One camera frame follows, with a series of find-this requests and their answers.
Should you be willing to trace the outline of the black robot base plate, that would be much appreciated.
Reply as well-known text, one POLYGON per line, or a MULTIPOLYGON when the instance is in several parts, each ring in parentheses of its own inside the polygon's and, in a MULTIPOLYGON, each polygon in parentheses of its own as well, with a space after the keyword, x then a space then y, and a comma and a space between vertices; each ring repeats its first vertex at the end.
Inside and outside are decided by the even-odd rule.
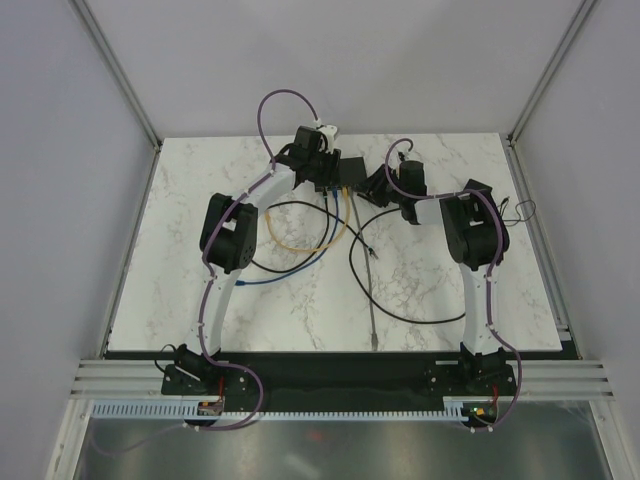
POLYGON ((218 353, 248 367, 221 381, 224 402, 242 411, 374 411, 435 409, 467 392, 455 378, 460 353, 218 353))

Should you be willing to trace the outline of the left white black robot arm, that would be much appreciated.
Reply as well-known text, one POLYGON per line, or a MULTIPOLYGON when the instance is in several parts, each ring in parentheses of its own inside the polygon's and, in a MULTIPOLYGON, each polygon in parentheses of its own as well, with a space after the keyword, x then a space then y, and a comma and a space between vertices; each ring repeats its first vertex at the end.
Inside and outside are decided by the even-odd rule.
POLYGON ((292 143, 273 155, 266 170, 235 196, 214 194, 200 237, 202 262, 210 278, 199 307, 195 332, 199 354, 186 343, 174 349, 164 368, 161 392, 171 396, 223 393, 228 371, 249 374, 248 367, 222 362, 217 355, 229 301, 241 271, 249 266, 257 246, 258 220, 267 208, 304 182, 328 188, 338 179, 341 153, 335 147, 338 128, 317 120, 298 128, 292 143))

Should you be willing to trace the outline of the black power adapter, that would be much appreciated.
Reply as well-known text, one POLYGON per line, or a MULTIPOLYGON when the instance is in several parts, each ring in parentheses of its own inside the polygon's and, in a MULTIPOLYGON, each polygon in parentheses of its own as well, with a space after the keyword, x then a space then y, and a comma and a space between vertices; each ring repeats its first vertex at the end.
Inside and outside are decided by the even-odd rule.
POLYGON ((469 179, 463 188, 463 195, 472 195, 474 193, 479 193, 486 199, 492 201, 492 190, 493 188, 490 185, 487 185, 475 179, 469 179))

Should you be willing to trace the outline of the black ethernet cable long loop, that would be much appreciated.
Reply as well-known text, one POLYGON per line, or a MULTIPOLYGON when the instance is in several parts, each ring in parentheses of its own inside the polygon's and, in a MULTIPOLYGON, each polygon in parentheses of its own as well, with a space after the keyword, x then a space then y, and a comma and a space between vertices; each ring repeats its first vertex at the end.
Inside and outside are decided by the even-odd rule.
POLYGON ((265 217, 270 237, 260 240, 259 245, 268 247, 270 259, 279 266, 267 266, 255 259, 251 265, 274 274, 277 281, 313 265, 348 233, 364 247, 366 260, 378 260, 379 255, 364 239, 362 227, 350 225, 355 218, 350 197, 329 193, 319 199, 319 205, 289 199, 269 206, 265 217))

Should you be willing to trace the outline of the black network switch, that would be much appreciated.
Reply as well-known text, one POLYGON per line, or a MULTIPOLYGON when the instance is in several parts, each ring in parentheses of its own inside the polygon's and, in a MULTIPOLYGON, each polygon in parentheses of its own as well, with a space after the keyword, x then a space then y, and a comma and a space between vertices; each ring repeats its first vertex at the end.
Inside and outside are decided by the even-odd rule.
POLYGON ((355 189, 367 179, 363 157, 342 158, 338 163, 338 187, 355 189))

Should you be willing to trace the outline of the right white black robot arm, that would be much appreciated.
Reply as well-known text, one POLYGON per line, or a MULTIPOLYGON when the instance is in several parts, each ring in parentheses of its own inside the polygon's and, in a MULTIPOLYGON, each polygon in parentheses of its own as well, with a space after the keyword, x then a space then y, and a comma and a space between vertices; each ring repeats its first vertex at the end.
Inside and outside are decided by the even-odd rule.
POLYGON ((459 194, 428 196, 423 164, 406 160, 395 170, 379 167, 355 191, 378 207, 398 205, 412 225, 442 221, 449 254, 462 275, 465 303, 455 378, 469 394, 515 393, 509 348, 497 331, 498 269, 510 239, 492 187, 470 179, 459 194))

